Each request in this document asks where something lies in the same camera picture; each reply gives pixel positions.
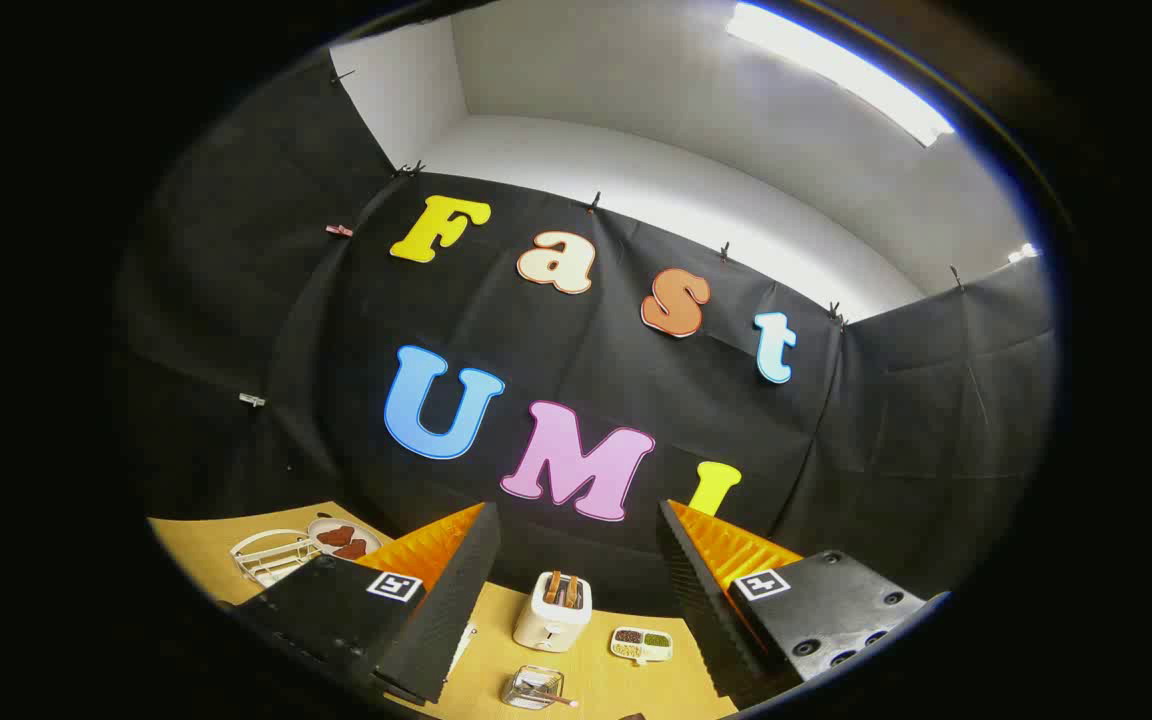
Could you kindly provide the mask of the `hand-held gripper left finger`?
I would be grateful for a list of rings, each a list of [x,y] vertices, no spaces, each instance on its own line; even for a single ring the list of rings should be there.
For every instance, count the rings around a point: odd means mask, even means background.
[[[314,558],[234,615],[355,694],[438,702],[500,547],[476,503],[356,560]]]

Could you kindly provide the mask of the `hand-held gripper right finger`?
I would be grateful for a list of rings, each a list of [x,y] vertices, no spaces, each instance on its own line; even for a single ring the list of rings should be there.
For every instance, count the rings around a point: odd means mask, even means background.
[[[657,537],[717,694],[749,708],[833,679],[941,611],[838,550],[801,556],[673,500]]]

